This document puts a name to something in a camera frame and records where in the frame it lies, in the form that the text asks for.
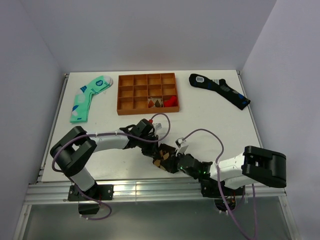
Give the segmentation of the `brown argyle sock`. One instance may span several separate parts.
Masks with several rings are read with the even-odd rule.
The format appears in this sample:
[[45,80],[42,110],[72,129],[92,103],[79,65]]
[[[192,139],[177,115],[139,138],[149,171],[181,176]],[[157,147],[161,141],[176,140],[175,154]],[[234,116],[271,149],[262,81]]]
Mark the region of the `brown argyle sock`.
[[176,164],[176,148],[161,143],[158,150],[159,155],[153,158],[153,165],[168,173],[176,173],[178,171]]

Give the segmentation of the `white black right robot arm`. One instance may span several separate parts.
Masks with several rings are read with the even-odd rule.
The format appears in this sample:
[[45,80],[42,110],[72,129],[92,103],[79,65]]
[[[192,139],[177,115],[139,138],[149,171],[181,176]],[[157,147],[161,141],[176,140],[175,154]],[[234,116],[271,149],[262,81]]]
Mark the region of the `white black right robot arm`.
[[160,166],[169,173],[181,171],[201,183],[216,183],[217,191],[227,195],[232,190],[254,183],[285,188],[286,162],[283,153],[246,146],[243,153],[218,163],[201,162],[189,153],[180,153],[174,149],[164,154]]

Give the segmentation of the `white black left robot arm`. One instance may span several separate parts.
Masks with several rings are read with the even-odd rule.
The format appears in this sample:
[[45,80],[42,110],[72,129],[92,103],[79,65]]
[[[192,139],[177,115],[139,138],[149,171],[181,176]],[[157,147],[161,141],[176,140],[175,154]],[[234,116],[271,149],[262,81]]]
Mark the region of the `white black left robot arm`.
[[79,194],[91,200],[98,193],[97,183],[85,165],[95,152],[141,148],[143,155],[159,156],[159,137],[147,119],[115,131],[89,134],[81,126],[73,127],[50,150],[50,155],[64,175],[79,187]]

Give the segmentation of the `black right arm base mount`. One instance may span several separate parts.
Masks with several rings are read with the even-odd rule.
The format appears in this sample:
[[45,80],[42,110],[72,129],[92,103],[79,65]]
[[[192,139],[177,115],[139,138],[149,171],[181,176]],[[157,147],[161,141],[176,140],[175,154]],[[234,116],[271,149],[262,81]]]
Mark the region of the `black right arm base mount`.
[[222,181],[220,185],[221,185],[223,196],[225,198],[225,201],[224,201],[220,193],[218,182],[216,180],[213,180],[211,178],[202,179],[202,180],[199,180],[199,183],[201,186],[202,196],[204,198],[214,199],[214,205],[219,211],[226,212],[228,210],[225,205],[225,202],[227,203],[230,210],[233,211],[237,208],[236,197],[241,196],[239,203],[241,203],[244,199],[245,190],[246,190],[244,186],[239,187],[237,189],[231,189],[231,188],[225,187],[225,182]]

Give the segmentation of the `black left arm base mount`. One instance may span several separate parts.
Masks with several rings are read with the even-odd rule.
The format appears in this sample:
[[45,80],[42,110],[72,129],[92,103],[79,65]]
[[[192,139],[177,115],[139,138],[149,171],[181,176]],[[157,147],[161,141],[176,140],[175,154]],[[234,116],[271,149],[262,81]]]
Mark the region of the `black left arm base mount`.
[[100,210],[102,201],[113,199],[114,186],[112,184],[94,184],[87,191],[81,190],[76,184],[71,185],[67,200],[78,202],[78,212],[85,217],[96,215]]

